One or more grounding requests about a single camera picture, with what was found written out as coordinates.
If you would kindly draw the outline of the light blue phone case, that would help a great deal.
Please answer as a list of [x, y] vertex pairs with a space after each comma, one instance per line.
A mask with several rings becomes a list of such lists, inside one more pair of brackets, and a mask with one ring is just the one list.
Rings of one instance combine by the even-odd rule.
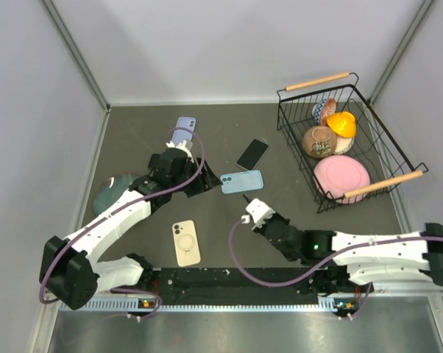
[[263, 177], [259, 170], [221, 175], [221, 191], [224, 194], [242, 193], [263, 188]]

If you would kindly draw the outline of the silver edged black phone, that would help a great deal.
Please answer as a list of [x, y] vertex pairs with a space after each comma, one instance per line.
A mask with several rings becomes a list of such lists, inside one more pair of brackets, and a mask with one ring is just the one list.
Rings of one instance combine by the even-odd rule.
[[236, 165], [246, 171], [254, 170], [268, 149], [268, 144], [253, 139], [237, 159]]

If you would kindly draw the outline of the lavender purple phone case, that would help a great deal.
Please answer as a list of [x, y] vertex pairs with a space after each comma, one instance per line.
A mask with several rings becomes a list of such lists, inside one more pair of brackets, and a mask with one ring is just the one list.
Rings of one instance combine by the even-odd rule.
[[177, 119], [175, 130], [172, 132], [170, 141], [174, 145], [182, 143], [184, 140], [191, 141], [192, 132], [196, 127], [196, 119], [188, 116], [180, 116]]

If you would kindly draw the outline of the cream white phone case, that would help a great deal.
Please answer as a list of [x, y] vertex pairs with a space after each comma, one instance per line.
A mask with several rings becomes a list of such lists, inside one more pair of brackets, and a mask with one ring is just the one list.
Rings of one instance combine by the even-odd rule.
[[194, 222], [192, 220], [177, 222], [171, 226], [171, 230], [178, 266], [199, 264], [201, 255]]

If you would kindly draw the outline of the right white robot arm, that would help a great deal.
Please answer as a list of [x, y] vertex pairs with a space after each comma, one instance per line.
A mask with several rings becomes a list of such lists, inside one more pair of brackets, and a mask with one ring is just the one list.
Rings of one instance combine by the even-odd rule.
[[425, 280], [443, 287], [443, 225], [401, 235], [351, 235], [331, 230], [299, 230], [273, 215], [255, 228], [289, 261], [299, 260], [309, 271], [293, 285], [327, 268], [321, 291], [334, 293], [351, 286], [382, 281]]

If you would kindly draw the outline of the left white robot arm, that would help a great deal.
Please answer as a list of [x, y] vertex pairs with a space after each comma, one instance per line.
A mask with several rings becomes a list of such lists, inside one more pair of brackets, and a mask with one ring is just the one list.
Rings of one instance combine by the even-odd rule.
[[101, 256], [129, 229], [171, 201], [173, 193], [192, 197], [220, 186], [221, 180], [204, 157], [193, 157], [184, 146], [153, 154], [149, 173], [135, 179], [123, 194], [92, 222], [65, 238], [50, 238], [43, 250], [39, 299], [61, 301], [72, 310], [84, 307], [97, 293], [133, 287], [148, 290], [152, 267], [129, 254], [102, 262]]

